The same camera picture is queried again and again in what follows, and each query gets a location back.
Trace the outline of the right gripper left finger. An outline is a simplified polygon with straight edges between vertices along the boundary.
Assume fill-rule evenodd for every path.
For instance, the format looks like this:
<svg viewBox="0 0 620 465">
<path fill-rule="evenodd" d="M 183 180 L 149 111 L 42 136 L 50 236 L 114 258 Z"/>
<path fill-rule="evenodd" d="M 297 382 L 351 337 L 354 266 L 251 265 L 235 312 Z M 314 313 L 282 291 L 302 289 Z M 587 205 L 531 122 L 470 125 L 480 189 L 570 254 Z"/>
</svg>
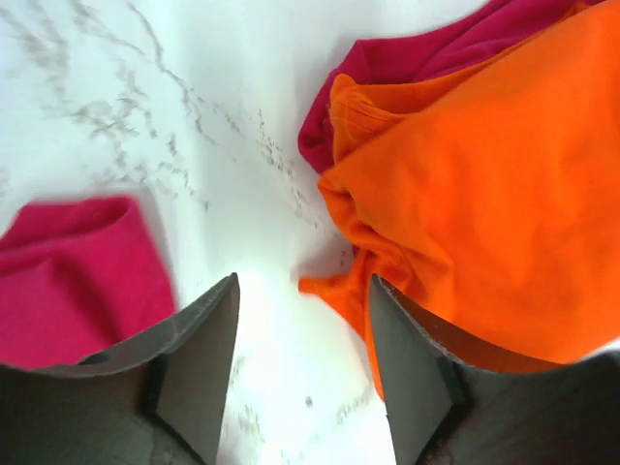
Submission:
<svg viewBox="0 0 620 465">
<path fill-rule="evenodd" d="M 212 464 L 240 288 L 229 275 L 185 309 L 75 365 L 1 368 L 5 464 Z"/>
</svg>

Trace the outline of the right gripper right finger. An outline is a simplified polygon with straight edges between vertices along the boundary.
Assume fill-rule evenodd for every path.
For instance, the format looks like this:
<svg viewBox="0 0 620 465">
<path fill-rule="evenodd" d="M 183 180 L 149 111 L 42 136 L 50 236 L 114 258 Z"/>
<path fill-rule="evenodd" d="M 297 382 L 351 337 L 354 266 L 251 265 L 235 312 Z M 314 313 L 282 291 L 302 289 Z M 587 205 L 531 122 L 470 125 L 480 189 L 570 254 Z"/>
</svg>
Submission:
<svg viewBox="0 0 620 465">
<path fill-rule="evenodd" d="M 400 464 L 615 464 L 619 354 L 557 365 L 504 350 L 373 277 L 369 313 Z"/>
</svg>

